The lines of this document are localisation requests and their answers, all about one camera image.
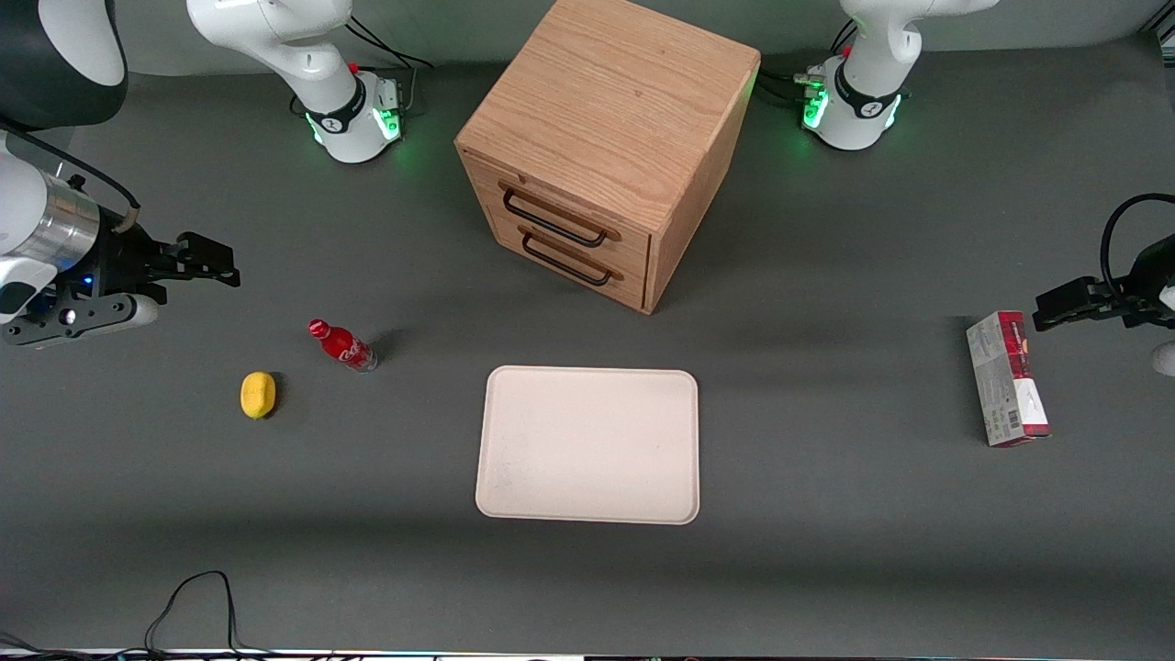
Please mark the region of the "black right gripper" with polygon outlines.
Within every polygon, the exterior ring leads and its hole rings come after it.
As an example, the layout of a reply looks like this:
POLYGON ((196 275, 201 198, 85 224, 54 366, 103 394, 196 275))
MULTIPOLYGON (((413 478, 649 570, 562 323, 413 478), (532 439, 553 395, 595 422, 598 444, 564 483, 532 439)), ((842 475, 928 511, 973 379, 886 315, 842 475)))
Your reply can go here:
POLYGON ((161 281, 217 279, 226 286, 240 286, 241 276, 231 248, 199 232, 184 231, 172 244, 155 241, 142 225, 113 231, 113 222, 101 222, 99 238, 87 267, 87 294, 142 294, 164 304, 161 281))

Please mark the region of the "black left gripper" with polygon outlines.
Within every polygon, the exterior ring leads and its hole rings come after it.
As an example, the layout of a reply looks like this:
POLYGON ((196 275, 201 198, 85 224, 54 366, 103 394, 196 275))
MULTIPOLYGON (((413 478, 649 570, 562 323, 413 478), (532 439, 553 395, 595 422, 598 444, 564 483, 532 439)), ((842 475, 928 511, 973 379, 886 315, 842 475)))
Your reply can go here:
POLYGON ((1130 275, 1070 279, 1035 298, 1034 328, 1049 331, 1083 319, 1141 318, 1174 326, 1171 310, 1174 234, 1149 244, 1134 259, 1130 275))

